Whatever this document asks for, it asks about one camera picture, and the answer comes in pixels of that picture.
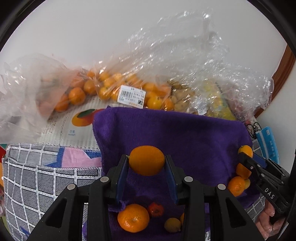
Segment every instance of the red cherry tomato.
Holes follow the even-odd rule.
[[[153,218],[161,217],[165,212],[165,209],[163,208],[163,206],[155,202],[151,203],[147,208],[147,210],[150,217],[153,217]]]

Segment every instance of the gray checkered cloth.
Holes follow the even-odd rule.
[[[16,241],[27,239],[35,225],[68,184],[84,186],[101,177],[100,167],[51,168],[30,164],[30,162],[41,162],[42,156],[45,157],[46,163],[49,156],[57,155],[58,149],[30,148],[26,151],[23,147],[18,150],[14,148],[11,154],[16,159],[22,156],[29,157],[25,161],[21,158],[20,161],[25,163],[14,160],[9,152],[2,161],[6,219],[9,231]],[[87,220],[87,204],[84,206],[83,214],[84,223]]]

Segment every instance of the clear plastic bag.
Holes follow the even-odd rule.
[[[268,105],[273,80],[224,64],[228,52],[211,30],[209,13],[163,18],[133,34],[95,66],[97,93],[101,100],[120,102],[119,95],[133,97],[132,89],[122,93],[120,87],[126,85],[146,92],[138,108],[244,121]]]
[[[121,85],[127,85],[146,91],[144,107],[172,110],[169,81],[192,76],[207,61],[221,61],[227,52],[210,31],[209,14],[183,12],[163,18],[155,27],[133,34],[96,65],[98,96],[117,101]]]
[[[0,143],[34,143],[78,71],[40,54],[21,57],[4,68]]]

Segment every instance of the sticker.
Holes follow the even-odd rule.
[[[117,102],[139,109],[143,109],[146,91],[122,85],[119,90]]]
[[[199,107],[197,109],[197,113],[198,113],[198,115],[205,115],[207,113],[207,107],[206,106]]]

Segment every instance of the bag of oranges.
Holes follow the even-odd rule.
[[[134,33],[93,68],[99,98],[140,109],[192,112],[196,93],[190,86],[197,70],[227,52],[209,23],[207,13],[182,12]],[[172,85],[177,80],[187,83],[186,91]]]
[[[5,63],[4,69],[0,143],[34,143],[54,110],[65,111],[69,103],[81,103],[84,98],[81,70],[67,69],[44,55],[21,57]]]

